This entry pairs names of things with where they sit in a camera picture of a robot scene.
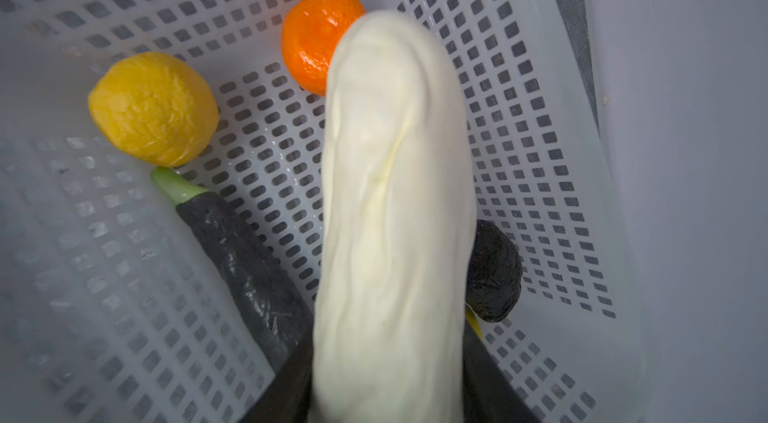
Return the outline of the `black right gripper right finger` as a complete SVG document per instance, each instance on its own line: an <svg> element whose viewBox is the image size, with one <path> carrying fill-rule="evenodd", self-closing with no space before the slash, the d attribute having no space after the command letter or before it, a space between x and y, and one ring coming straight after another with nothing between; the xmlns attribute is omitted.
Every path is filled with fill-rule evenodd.
<svg viewBox="0 0 768 423"><path fill-rule="evenodd" d="M465 422L539 423L469 323L463 336L462 401Z"/></svg>

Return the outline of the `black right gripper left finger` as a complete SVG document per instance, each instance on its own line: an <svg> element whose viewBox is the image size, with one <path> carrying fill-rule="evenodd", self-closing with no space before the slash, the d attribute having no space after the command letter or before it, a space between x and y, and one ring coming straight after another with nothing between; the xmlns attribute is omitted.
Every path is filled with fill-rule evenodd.
<svg viewBox="0 0 768 423"><path fill-rule="evenodd" d="M312 334L307 332L240 423L307 423L312 389Z"/></svg>

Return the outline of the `black toy avocado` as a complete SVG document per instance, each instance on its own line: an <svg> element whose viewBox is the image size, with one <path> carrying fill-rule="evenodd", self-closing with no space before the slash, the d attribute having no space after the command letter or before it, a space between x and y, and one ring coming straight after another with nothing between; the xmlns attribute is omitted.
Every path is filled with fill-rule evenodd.
<svg viewBox="0 0 768 423"><path fill-rule="evenodd" d="M523 265L516 246L494 223L478 220L469 262L466 303L483 321L498 323L517 305Z"/></svg>

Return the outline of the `white toy cucumber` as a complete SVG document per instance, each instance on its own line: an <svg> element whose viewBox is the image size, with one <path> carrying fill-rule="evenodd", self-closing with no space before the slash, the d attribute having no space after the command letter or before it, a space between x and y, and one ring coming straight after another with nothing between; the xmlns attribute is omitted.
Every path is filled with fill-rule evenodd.
<svg viewBox="0 0 768 423"><path fill-rule="evenodd" d="M337 45L321 160L314 422L460 422L476 197L453 63L376 11Z"/></svg>

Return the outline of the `white perforated plastic basket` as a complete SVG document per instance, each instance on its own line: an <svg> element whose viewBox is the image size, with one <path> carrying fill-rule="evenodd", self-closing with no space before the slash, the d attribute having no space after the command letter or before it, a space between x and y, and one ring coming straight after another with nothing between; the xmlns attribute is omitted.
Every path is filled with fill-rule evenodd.
<svg viewBox="0 0 768 423"><path fill-rule="evenodd" d="M290 77L299 0L1 0L1 418L235 422L272 379L216 270L87 98L164 52L220 122L182 175L219 193L306 299L322 251L323 101ZM636 422L650 334L598 129L556 0L361 0L444 45L467 107L478 215L523 263L483 328L544 422Z"/></svg>

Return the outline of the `orange toy carrot piece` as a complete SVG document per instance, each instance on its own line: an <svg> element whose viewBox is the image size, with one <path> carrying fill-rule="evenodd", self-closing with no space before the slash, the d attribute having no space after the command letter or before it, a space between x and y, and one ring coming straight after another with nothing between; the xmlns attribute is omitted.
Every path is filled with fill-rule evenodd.
<svg viewBox="0 0 768 423"><path fill-rule="evenodd" d="M312 94L324 96L336 46L366 13L359 0L301 0L286 15L281 54L290 75Z"/></svg>

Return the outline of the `yellow toy corn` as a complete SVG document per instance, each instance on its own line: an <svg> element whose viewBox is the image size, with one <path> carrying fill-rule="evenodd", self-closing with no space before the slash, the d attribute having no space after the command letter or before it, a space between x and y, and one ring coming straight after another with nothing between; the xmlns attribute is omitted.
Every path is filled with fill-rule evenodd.
<svg viewBox="0 0 768 423"><path fill-rule="evenodd" d="M465 314L466 314L467 322L469 323L469 325L470 325L471 329L473 330L474 334L480 340L482 340L483 339L483 331L482 331L481 325L479 323L479 320L478 320L476 314L474 313L474 311L469 306L465 307Z"/></svg>

